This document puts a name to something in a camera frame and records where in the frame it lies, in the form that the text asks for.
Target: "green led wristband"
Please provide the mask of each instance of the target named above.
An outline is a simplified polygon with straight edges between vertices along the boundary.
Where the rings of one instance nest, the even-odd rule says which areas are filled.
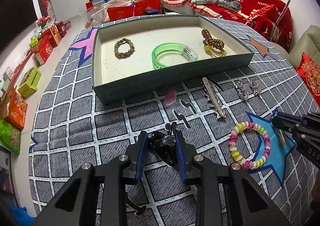
[[[174,53],[180,53],[182,54],[189,62],[195,62],[198,60],[198,54],[191,49],[189,46],[181,44],[181,43],[175,43],[175,42],[169,42],[169,43],[163,43],[154,48],[152,52],[152,64],[156,69],[162,69],[166,68],[166,65],[163,65],[160,63],[157,58],[160,55],[164,54],[174,54]]]

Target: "black screen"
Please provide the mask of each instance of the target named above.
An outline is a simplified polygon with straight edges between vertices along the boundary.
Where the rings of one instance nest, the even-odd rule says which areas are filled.
[[[0,54],[23,30],[37,20],[32,0],[7,0],[0,7]]]

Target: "metal rivet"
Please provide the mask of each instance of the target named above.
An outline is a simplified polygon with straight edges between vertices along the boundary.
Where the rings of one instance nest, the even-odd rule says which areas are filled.
[[[84,164],[81,165],[81,168],[82,168],[83,170],[88,170],[90,167],[91,167],[91,164],[90,164],[90,163],[84,163]]]
[[[200,155],[200,154],[196,154],[193,158],[194,158],[196,161],[202,161],[202,160],[203,160],[203,156]]]
[[[238,164],[238,163],[233,163],[233,164],[231,164],[231,168],[232,168],[233,170],[240,170],[241,165]]]
[[[128,159],[128,156],[127,156],[126,154],[121,154],[121,155],[119,155],[118,159],[119,159],[120,161],[125,161],[125,160]]]

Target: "golden pattern on red cushion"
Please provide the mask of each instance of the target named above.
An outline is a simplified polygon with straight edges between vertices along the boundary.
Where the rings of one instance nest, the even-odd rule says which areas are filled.
[[[302,68],[306,72],[308,87],[316,96],[320,96],[320,68],[314,61],[305,61]]]

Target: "green package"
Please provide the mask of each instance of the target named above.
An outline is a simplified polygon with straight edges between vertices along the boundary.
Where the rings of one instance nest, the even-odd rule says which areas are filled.
[[[11,152],[20,154],[21,131],[0,119],[0,140]]]

